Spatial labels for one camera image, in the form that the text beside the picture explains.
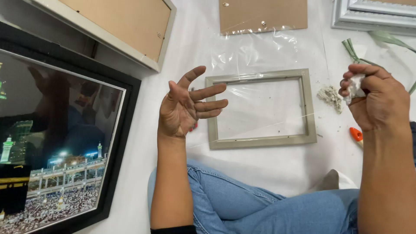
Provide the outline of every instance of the crumpled tissue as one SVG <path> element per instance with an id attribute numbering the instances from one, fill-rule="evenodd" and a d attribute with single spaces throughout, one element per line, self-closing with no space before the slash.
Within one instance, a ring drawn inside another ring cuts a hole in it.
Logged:
<path id="1" fill-rule="evenodd" d="M 357 74 L 348 80 L 349 86 L 347 90 L 349 95 L 344 97 L 344 101 L 347 103 L 347 106 L 351 104 L 353 98 L 366 96 L 364 91 L 361 89 L 361 81 L 365 78 L 365 76 L 365 74 Z"/>

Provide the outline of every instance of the plaster crumbs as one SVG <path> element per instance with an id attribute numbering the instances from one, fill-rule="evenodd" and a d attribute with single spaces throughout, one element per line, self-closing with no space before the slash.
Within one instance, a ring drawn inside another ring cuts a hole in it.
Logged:
<path id="1" fill-rule="evenodd" d="M 341 98 L 338 96 L 334 86 L 325 86 L 318 91 L 318 98 L 324 100 L 326 104 L 333 106 L 338 114 L 342 113 Z"/>

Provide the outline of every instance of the black picture frame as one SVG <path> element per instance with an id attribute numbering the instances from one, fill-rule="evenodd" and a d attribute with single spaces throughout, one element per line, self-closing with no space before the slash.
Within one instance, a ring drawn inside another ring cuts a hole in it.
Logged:
<path id="1" fill-rule="evenodd" d="M 57 221 L 55 224 L 31 233 L 69 234 L 106 219 L 110 213 L 141 81 L 56 43 L 2 22 L 0 22 L 0 50 L 6 50 L 126 89 L 97 208 L 64 221 Z"/>

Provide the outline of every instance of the clear plastic wrap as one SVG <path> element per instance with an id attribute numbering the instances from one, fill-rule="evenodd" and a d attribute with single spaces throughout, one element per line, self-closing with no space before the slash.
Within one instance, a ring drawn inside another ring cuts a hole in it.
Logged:
<path id="1" fill-rule="evenodd" d="M 209 38 L 212 67 L 207 68 L 206 76 L 309 69 L 312 95 L 305 98 L 312 99 L 315 113 L 327 111 L 326 104 L 316 97 L 330 82 L 319 13 L 312 4 L 308 6 L 308 23 L 306 29 L 290 30 L 290 26 L 281 25 L 268 27 L 269 32 L 243 29 L 232 35 L 221 35 L 218 29 Z M 204 88 L 200 84 L 195 88 Z M 301 85 L 299 80 L 228 84 L 227 90 L 215 97 L 229 102 L 217 117 L 218 139 L 305 134 Z M 200 133 L 192 132 L 188 137 L 189 149 L 208 145 L 205 124 L 200 120 Z"/>

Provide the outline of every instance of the blue jeans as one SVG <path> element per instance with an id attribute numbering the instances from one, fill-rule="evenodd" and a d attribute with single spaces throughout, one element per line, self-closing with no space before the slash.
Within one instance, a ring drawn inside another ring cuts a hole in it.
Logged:
<path id="1" fill-rule="evenodd" d="M 188 159 L 198 234 L 356 234 L 358 189 L 286 198 Z M 149 213 L 156 180 L 148 184 Z"/>

